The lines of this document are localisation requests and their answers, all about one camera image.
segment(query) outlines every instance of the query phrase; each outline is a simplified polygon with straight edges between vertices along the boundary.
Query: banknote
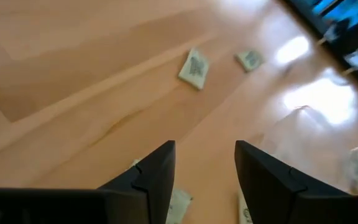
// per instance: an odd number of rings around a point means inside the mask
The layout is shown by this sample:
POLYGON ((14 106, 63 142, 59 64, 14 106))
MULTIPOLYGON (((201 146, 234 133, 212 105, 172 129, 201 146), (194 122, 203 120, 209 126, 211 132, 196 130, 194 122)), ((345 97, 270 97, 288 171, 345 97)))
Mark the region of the banknote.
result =
POLYGON ((179 78, 202 90, 208 68, 208 60, 193 48, 190 50, 186 62, 179 73, 179 78))
POLYGON ((241 63, 247 72, 251 72, 262 64, 262 56, 253 50, 242 52, 236 55, 237 60, 241 63))
POLYGON ((252 224, 251 215, 241 189, 239 190, 239 221, 240 224, 252 224))
MULTIPOLYGON (((140 160, 135 159, 131 167, 136 165, 140 160)), ((180 224, 192 200, 193 197, 184 190, 173 189, 166 224, 180 224)))

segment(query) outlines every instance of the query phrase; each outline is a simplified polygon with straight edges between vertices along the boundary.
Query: paper money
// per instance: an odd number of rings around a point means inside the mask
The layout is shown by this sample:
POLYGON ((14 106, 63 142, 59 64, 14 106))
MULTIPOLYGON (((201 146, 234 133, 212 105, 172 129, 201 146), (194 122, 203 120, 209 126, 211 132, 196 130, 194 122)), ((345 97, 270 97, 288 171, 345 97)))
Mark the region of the paper money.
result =
POLYGON ((239 191, 239 221, 240 224, 252 224, 251 215, 241 189, 239 191))
POLYGON ((199 90, 204 88, 209 63, 196 49, 191 49, 186 62, 179 73, 179 78, 192 84, 199 90))
MULTIPOLYGON (((136 165, 140 160, 135 159, 131 167, 136 165)), ((173 189, 166 224, 180 224, 192 200, 193 197, 184 190, 173 189)))
POLYGON ((253 50, 239 53, 236 55, 236 58, 238 59, 238 61, 241 63, 241 65, 244 67, 244 69, 247 72, 251 72, 251 71, 255 70, 263 62, 260 54, 253 50))

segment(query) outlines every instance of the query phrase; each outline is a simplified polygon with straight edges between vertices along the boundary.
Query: wooden floor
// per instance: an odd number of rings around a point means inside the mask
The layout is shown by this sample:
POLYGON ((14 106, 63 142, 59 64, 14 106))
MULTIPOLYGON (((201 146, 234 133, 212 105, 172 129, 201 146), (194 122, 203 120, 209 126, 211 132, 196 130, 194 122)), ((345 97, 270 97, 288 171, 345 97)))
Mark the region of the wooden floor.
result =
POLYGON ((184 223, 236 223, 235 140, 310 105, 358 146, 358 86, 315 42, 273 0, 0 0, 0 187, 93 189, 174 139, 184 223))

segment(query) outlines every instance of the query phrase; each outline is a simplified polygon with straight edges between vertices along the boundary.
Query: hardwood floor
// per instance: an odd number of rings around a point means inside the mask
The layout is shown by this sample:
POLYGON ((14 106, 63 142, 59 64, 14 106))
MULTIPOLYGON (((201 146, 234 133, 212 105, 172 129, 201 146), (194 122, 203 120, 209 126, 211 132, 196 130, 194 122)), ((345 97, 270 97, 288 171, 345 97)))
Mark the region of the hardwood floor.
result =
POLYGON ((358 85, 315 42, 275 1, 0 0, 0 187, 93 189, 174 139, 183 222, 236 223, 235 140, 310 105, 358 146, 358 85), (202 91, 177 78, 191 47, 202 91))

